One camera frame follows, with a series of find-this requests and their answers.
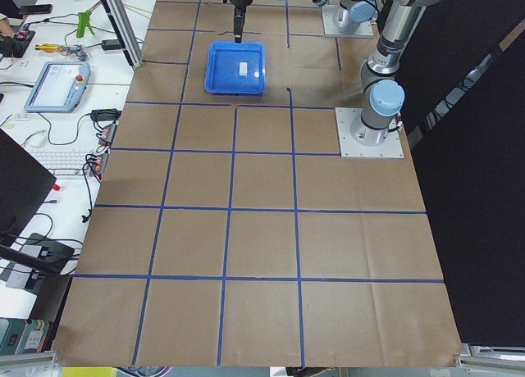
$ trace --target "keyboard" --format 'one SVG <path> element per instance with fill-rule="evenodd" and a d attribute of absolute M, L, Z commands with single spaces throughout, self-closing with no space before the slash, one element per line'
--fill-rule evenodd
<path fill-rule="evenodd" d="M 49 172 L 61 179 L 83 178 L 82 166 L 85 164 L 85 155 L 91 150 L 49 150 L 30 148 L 27 152 L 33 156 Z"/>

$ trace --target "white mounting plate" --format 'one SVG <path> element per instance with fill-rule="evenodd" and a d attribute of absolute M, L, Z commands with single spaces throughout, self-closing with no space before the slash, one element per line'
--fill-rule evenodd
<path fill-rule="evenodd" d="M 334 14 L 339 6 L 324 6 L 322 8 L 322 24 L 327 37 L 350 37 L 352 39 L 372 39 L 374 31 L 370 22 L 363 22 L 357 28 L 341 29 L 334 22 Z"/>
<path fill-rule="evenodd" d="M 350 125 L 355 118 L 361 116 L 362 108 L 336 108 L 337 134 L 341 157 L 357 158 L 404 158 L 403 148 L 399 140 L 399 132 L 388 133 L 388 136 L 379 146 L 370 148 L 357 142 L 350 134 Z M 390 128 L 395 127 L 395 120 Z"/>

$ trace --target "green clamp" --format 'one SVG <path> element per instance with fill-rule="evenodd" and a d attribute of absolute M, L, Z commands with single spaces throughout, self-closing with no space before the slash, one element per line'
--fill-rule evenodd
<path fill-rule="evenodd" d="M 76 29 L 76 37 L 78 39 L 81 39 L 84 37 L 85 28 L 87 27 L 92 35 L 95 35 L 95 32 L 93 31 L 93 27 L 91 27 L 91 22 L 89 21 L 89 18 L 91 17 L 91 10 L 85 11 L 85 12 L 79 12 L 79 27 Z"/>

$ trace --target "monitor stand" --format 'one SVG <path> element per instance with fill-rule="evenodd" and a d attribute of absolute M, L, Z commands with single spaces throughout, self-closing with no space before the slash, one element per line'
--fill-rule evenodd
<path fill-rule="evenodd" d="M 4 270 L 0 279 L 6 281 L 6 287 L 23 288 L 36 294 L 43 275 L 59 275 L 75 249 L 41 234 L 34 233 L 28 238 L 41 240 L 26 240 L 19 252 L 0 246 L 0 257 L 11 261 L 7 268 L 13 269 Z"/>

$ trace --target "blue tray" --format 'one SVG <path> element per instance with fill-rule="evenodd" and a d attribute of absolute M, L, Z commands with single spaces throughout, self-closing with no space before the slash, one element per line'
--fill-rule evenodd
<path fill-rule="evenodd" d="M 261 43 L 212 43 L 204 88 L 219 94 L 262 93 L 266 83 L 265 52 Z"/>

